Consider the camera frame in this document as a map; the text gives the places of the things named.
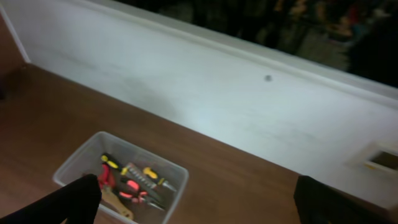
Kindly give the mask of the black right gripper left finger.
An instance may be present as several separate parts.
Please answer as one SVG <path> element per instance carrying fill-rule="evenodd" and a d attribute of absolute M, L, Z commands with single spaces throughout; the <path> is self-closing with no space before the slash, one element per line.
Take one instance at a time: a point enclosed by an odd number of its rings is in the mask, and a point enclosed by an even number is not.
<path fill-rule="evenodd" d="M 1 218 L 1 223 L 93 224 L 102 193 L 98 178 L 85 175 L 40 200 Z"/>

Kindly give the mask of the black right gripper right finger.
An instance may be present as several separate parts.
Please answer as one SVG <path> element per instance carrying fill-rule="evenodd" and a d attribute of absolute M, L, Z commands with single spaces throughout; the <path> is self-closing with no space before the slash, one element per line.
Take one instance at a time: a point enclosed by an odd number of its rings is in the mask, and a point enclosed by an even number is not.
<path fill-rule="evenodd" d="M 302 224 L 392 223 L 309 176 L 298 178 L 294 201 Z"/>

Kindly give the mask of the orange scraper wooden handle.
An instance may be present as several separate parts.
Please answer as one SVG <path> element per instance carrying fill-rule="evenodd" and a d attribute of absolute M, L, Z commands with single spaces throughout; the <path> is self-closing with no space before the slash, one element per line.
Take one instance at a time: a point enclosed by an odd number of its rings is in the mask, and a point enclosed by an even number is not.
<path fill-rule="evenodd" d="M 104 186 L 101 189 L 102 192 L 102 199 L 110 204 L 120 215 L 130 220 L 134 219 L 134 214 L 125 207 L 119 198 L 112 192 L 110 187 Z"/>

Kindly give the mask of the red black cutting pliers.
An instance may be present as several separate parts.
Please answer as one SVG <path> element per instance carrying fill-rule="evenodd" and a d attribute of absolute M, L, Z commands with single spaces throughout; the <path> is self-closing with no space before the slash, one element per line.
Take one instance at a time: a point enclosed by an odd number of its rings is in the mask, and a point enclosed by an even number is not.
<path fill-rule="evenodd" d="M 98 176 L 98 183 L 101 189 L 104 187 L 110 187 L 111 189 L 115 188 L 115 179 L 111 172 L 111 168 L 109 165 L 103 163 L 102 165 L 102 173 Z"/>

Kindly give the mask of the yellow black metal file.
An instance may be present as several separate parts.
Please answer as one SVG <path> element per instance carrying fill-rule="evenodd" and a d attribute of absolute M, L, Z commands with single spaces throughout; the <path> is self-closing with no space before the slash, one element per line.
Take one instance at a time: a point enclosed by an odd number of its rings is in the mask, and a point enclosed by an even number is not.
<path fill-rule="evenodd" d="M 126 175 L 128 172 L 127 167 L 122 165 L 114 156 L 109 153 L 103 153 L 101 155 L 101 160 L 111 168 L 118 170 L 121 175 Z"/>

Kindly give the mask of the orange black needle-nose pliers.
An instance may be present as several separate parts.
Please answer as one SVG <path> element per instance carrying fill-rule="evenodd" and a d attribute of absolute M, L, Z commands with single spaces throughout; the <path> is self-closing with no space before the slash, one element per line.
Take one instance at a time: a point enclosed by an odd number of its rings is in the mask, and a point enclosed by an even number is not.
<path fill-rule="evenodd" d="M 118 190 L 118 196 L 130 200 L 132 203 L 146 203 L 159 210 L 165 210 L 165 207 L 148 192 L 142 190 L 140 185 L 127 177 L 122 177 L 120 182 L 127 187 L 127 190 Z"/>

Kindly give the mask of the clear plastic container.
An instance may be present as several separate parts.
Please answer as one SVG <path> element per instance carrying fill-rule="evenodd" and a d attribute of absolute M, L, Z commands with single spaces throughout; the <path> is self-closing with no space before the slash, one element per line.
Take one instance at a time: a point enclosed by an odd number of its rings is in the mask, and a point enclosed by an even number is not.
<path fill-rule="evenodd" d="M 102 173 L 101 165 L 105 163 L 101 160 L 101 155 L 105 152 L 114 156 L 124 166 L 133 163 L 141 171 L 145 167 L 151 167 L 165 177 L 177 191 L 171 191 L 160 185 L 154 189 L 143 189 L 139 184 L 141 189 L 158 200 L 165 210 L 159 210 L 146 203 L 132 203 L 130 200 L 118 196 L 118 190 L 127 190 L 120 179 L 122 177 L 130 178 L 110 167 L 116 183 L 115 188 L 111 190 L 121 203 L 134 214 L 134 219 L 123 217 L 103 199 L 99 209 L 123 223 L 167 223 L 187 184 L 188 170 L 110 133 L 98 132 L 90 137 L 60 166 L 54 174 L 53 180 L 58 185 L 65 186 L 85 174 L 94 174 L 98 178 Z"/>

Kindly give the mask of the orange socket bit holder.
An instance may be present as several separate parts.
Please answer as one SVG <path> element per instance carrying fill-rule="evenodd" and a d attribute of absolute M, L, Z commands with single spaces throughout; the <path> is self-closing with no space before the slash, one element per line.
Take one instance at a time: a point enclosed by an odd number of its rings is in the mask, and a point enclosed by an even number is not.
<path fill-rule="evenodd" d="M 141 185 L 143 189 L 154 189 L 156 188 L 156 184 L 150 180 L 137 166 L 135 166 L 133 163 L 128 163 L 126 165 L 127 169 L 127 176 L 135 180 L 138 184 Z"/>

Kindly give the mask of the yellow black screwdriver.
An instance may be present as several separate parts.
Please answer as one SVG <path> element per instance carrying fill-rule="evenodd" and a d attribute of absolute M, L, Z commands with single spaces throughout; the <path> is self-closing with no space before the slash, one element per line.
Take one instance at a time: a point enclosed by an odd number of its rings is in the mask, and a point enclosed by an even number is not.
<path fill-rule="evenodd" d="M 169 190 L 174 191 L 174 192 L 177 191 L 177 189 L 165 177 L 161 176 L 158 172 L 156 172 L 151 167 L 145 167 L 145 168 L 143 168 L 142 171 L 156 185 L 163 186 L 163 187 L 168 188 Z"/>

